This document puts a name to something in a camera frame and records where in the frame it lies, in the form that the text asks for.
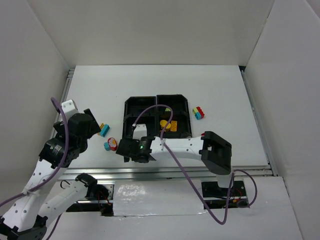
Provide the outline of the red flower lego brick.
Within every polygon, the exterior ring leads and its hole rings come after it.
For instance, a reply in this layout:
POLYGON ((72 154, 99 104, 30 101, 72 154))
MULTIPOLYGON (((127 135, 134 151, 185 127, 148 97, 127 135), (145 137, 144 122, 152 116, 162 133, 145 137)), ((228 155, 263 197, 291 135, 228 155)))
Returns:
POLYGON ((111 150, 111 151, 116 151, 117 148, 118 148, 118 144, 117 144, 117 141, 114 137, 110 137, 108 140, 107 140, 107 144, 108 144, 108 148, 111 150))

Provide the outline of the yellow rounded lego brick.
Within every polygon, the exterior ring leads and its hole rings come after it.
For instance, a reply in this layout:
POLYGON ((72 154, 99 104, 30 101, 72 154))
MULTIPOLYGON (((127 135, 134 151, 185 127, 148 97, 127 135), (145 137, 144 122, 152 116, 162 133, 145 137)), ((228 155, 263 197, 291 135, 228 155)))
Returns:
POLYGON ((169 131, 171 129, 171 123, 167 120, 163 119, 159 122, 159 124, 161 129, 165 129, 166 131, 169 131))

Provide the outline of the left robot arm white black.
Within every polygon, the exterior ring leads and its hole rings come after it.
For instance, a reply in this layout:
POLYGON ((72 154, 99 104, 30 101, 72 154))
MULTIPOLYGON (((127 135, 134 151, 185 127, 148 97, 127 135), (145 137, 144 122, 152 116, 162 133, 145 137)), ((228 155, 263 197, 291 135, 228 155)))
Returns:
POLYGON ((9 240, 41 240, 48 227, 75 202, 108 200, 109 191, 87 173, 79 174, 61 193, 47 200, 51 189, 88 147, 88 139, 100 131, 90 109, 74 113, 53 127, 56 135, 48 140, 27 185, 11 208, 0 217, 0 233, 9 240))

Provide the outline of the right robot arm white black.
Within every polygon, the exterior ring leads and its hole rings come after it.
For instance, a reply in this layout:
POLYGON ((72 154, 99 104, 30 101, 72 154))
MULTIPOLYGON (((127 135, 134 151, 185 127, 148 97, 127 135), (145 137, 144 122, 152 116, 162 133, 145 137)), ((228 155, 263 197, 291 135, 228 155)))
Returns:
POLYGON ((170 158, 202 162, 217 177, 220 188, 233 187, 232 144, 212 131, 193 138, 160 138, 143 136, 140 139, 121 139, 116 154, 125 162, 149 163, 170 158))

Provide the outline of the teal lego brick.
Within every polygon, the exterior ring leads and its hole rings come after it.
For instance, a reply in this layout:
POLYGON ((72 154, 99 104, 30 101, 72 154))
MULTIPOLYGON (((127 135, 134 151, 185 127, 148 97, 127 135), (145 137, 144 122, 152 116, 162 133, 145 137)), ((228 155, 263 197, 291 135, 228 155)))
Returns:
POLYGON ((107 135, 107 133, 110 130, 110 126, 108 124, 104 124, 101 131, 100 131, 100 136, 102 136, 103 138, 107 135))

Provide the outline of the black four compartment tray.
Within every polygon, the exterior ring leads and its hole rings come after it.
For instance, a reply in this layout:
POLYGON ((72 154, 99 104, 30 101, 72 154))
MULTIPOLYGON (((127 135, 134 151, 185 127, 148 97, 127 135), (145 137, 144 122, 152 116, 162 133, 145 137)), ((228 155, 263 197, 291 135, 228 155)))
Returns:
MULTIPOLYGON (((190 121, 189 104, 182 94, 163 94, 156 96, 131 96, 124 102, 124 116, 122 137, 133 138, 135 120, 146 108, 153 105, 166 105, 173 110, 172 121, 176 121, 174 130, 166 130, 163 134, 168 139, 191 138, 192 129, 190 121)), ((169 120, 171 113, 165 107, 154 107, 146 111, 138 120, 138 124, 145 124, 147 135, 159 137, 161 134, 160 121, 169 120)))

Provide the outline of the orange flat lego plate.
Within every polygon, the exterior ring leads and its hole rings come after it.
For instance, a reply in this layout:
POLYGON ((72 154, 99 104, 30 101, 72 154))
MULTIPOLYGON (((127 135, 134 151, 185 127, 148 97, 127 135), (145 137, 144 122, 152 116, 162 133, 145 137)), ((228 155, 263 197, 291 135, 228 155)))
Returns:
POLYGON ((170 131, 171 132, 177 132, 177 130, 178 130, 178 122, 175 121, 175 120, 172 120, 170 122, 170 131))

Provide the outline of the white foil covered board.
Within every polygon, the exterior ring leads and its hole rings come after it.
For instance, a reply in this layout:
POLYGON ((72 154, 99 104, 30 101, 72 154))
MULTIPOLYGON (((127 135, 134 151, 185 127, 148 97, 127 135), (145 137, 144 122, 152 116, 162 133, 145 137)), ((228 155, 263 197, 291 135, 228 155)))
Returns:
POLYGON ((117 181, 113 215, 117 217, 184 216, 205 212, 186 180, 117 181))

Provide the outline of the red teal green lego stack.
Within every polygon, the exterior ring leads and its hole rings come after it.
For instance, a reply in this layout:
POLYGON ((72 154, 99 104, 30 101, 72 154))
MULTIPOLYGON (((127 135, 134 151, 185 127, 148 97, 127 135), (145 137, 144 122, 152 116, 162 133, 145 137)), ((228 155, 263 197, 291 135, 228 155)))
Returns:
POLYGON ((203 110, 199 106, 194 107, 192 109, 192 113, 193 113, 193 115, 195 116, 195 118, 197 120, 201 120, 201 119, 203 119, 205 117, 205 114, 204 114, 203 110))

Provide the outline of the aluminium frame rail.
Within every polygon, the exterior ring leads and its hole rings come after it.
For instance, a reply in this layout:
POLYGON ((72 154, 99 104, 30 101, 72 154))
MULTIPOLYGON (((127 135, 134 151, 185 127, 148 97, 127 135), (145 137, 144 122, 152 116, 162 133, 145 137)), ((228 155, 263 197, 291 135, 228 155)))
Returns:
MULTIPOLYGON (((213 178, 216 175, 205 167, 186 167, 186 173, 190 178, 204 179, 213 178)), ((254 177, 273 176, 273 171, 268 165, 265 168, 245 168, 244 171, 254 177)), ((71 181, 78 175, 85 173, 101 181, 113 180, 166 180, 181 179, 185 175, 179 167, 144 167, 144 168, 88 168, 88 169, 67 169, 59 180, 71 181)))

